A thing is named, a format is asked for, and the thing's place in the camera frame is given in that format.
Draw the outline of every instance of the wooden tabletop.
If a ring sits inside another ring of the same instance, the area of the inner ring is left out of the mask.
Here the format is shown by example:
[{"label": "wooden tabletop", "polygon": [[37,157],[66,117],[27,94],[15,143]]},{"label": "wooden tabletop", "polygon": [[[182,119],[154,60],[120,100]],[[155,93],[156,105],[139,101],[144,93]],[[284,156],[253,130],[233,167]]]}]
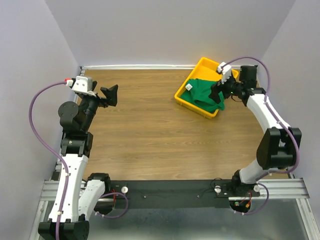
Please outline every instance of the wooden tabletop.
[{"label": "wooden tabletop", "polygon": [[100,87],[119,85],[116,107],[99,108],[84,178],[111,180],[230,179],[256,156],[263,136],[241,102],[225,100],[213,119],[176,103],[190,70],[86,70]]}]

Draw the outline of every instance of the white label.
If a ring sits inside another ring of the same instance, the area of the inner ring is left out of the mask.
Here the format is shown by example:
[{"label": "white label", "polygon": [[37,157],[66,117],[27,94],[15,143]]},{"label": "white label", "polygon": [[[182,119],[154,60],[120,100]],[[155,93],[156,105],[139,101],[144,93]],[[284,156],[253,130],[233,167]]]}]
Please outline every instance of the white label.
[{"label": "white label", "polygon": [[190,83],[188,83],[187,85],[185,85],[185,88],[190,91],[192,89],[192,85]]}]

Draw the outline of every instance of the green cloth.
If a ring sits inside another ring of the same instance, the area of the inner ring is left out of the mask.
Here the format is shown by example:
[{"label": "green cloth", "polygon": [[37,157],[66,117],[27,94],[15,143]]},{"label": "green cloth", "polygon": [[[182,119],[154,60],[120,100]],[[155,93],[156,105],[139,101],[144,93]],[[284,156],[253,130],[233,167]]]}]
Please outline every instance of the green cloth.
[{"label": "green cloth", "polygon": [[214,84],[213,81],[203,80],[203,79],[190,79],[187,83],[192,86],[190,91],[187,89],[182,93],[180,98],[187,101],[188,103],[191,103],[209,113],[213,113],[215,110],[225,109],[224,104],[224,95],[222,92],[219,92],[219,97],[221,99],[220,103],[216,103],[211,98],[209,98],[209,95],[211,94],[211,86]]}]

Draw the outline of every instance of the gray wall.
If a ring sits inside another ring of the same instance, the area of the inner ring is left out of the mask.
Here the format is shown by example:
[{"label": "gray wall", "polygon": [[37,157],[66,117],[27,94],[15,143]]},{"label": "gray wall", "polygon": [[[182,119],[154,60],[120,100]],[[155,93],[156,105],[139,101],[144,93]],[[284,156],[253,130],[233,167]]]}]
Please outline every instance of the gray wall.
[{"label": "gray wall", "polygon": [[[320,225],[320,1],[297,0],[263,61],[271,74],[270,100],[281,116],[302,131],[301,164],[295,171],[303,177],[310,203]],[[266,79],[260,78],[263,86]]]},{"label": "gray wall", "polygon": [[295,0],[46,0],[81,66],[261,58]]},{"label": "gray wall", "polygon": [[[44,0],[2,1],[0,33],[0,239],[26,240],[56,161],[31,131],[29,104],[39,89],[79,67]],[[57,86],[36,102],[35,126],[51,146],[60,134],[58,107],[69,97]]]}]

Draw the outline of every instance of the yellow tray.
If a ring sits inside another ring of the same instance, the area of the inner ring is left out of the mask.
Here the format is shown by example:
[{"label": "yellow tray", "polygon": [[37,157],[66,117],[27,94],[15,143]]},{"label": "yellow tray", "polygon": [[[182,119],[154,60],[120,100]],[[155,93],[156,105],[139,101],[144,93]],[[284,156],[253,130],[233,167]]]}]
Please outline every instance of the yellow tray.
[{"label": "yellow tray", "polygon": [[[186,90],[186,84],[189,79],[203,79],[203,80],[209,80],[213,82],[217,82],[221,79],[221,75],[216,72],[217,67],[220,63],[217,63],[215,61],[212,61],[206,57],[202,57],[200,61],[196,64],[195,68],[192,70],[190,75],[186,78],[182,86],[179,88],[179,90],[175,93],[174,98],[178,104],[181,106],[185,106],[186,108],[201,114],[202,116],[212,119],[215,117],[219,111],[219,109],[215,110],[213,113],[210,113],[208,111],[205,111],[201,109],[200,107],[197,107],[182,98],[180,96],[184,93]],[[232,74],[234,78],[236,79],[239,72],[237,70],[232,70]]]}]

